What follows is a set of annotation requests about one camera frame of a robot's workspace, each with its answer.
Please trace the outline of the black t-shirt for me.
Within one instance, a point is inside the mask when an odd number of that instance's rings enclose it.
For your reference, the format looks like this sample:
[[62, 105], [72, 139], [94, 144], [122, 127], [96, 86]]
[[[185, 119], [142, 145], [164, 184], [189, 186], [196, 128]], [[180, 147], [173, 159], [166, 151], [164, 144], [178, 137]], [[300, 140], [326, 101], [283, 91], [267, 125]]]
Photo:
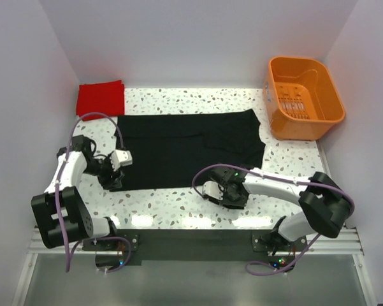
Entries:
[[120, 191], [197, 186], [195, 174], [212, 164], [261, 167], [265, 144], [254, 111], [198, 115], [125, 115], [118, 118], [133, 163]]

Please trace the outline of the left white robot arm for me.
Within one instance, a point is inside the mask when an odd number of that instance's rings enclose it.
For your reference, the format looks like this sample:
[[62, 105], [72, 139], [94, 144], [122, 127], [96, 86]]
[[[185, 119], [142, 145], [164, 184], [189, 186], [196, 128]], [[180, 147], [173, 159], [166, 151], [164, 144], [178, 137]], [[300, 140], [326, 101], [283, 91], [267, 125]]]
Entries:
[[118, 148], [99, 159], [95, 148], [95, 141], [84, 135], [72, 137], [71, 145], [57, 153], [58, 165], [50, 185], [31, 200], [41, 239], [49, 249], [64, 245], [63, 231], [69, 242], [117, 234], [110, 217], [90, 216], [78, 186], [82, 175], [88, 174], [96, 177], [104, 190], [120, 189], [124, 167], [131, 165], [133, 158], [130, 151]]

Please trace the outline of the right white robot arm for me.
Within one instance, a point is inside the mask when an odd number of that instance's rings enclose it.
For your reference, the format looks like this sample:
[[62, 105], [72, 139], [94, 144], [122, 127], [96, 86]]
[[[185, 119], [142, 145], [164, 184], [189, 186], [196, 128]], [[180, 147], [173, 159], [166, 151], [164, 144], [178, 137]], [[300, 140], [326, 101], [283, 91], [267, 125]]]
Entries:
[[203, 184], [203, 196], [228, 209], [243, 209], [249, 196], [262, 195], [293, 203], [300, 212], [282, 216], [261, 236], [262, 244], [277, 252], [299, 238], [316, 233], [336, 238], [354, 212], [349, 196], [323, 172], [309, 178], [289, 177], [235, 166], [216, 166]]

